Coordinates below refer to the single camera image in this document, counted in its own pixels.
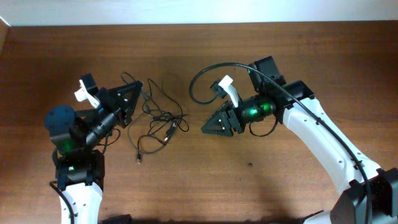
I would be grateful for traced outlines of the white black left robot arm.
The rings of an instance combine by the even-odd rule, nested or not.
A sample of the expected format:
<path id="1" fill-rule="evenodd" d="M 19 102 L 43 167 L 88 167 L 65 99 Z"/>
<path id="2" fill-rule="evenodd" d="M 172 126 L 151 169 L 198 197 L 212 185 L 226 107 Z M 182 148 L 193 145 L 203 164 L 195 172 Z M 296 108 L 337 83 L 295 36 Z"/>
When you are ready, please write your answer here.
<path id="1" fill-rule="evenodd" d="M 75 111 L 58 106 L 45 117 L 45 127 L 55 145 L 52 160 L 62 223 L 97 223 L 104 187 L 104 150 L 115 131 L 126 128 L 142 90 L 135 81 L 107 90 L 93 81 L 80 80 L 75 92 L 78 101 L 88 100 L 90 110 Z"/>

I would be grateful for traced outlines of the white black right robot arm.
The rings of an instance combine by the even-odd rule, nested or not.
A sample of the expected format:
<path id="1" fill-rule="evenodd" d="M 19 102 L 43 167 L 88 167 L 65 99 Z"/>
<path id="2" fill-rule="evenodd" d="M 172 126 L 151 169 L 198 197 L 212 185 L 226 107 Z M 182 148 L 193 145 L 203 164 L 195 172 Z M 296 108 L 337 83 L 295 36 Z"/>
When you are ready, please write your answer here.
<path id="1" fill-rule="evenodd" d="M 231 137 L 274 116 L 298 136 L 330 176 L 339 199 L 299 223 L 397 223 L 397 169 L 384 170 L 362 153 L 333 123 L 304 82 L 287 83 L 274 59 L 245 67 L 256 95 L 242 99 L 228 75 L 215 81 L 216 96 L 230 99 L 202 126 L 205 134 Z"/>

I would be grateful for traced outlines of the black USB cable thick plug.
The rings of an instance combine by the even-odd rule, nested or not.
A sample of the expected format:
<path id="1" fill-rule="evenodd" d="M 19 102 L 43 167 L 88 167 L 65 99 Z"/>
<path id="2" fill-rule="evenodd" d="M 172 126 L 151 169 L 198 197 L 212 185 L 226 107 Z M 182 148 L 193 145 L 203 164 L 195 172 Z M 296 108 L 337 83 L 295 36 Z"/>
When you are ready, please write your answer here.
<path id="1" fill-rule="evenodd" d="M 145 156 L 162 151 L 171 140 L 169 128 L 173 128 L 172 113 L 156 102 L 156 96 L 163 96 L 161 88 L 150 78 L 141 91 L 141 113 L 127 128 L 127 137 L 136 152 L 136 162 L 142 164 Z"/>

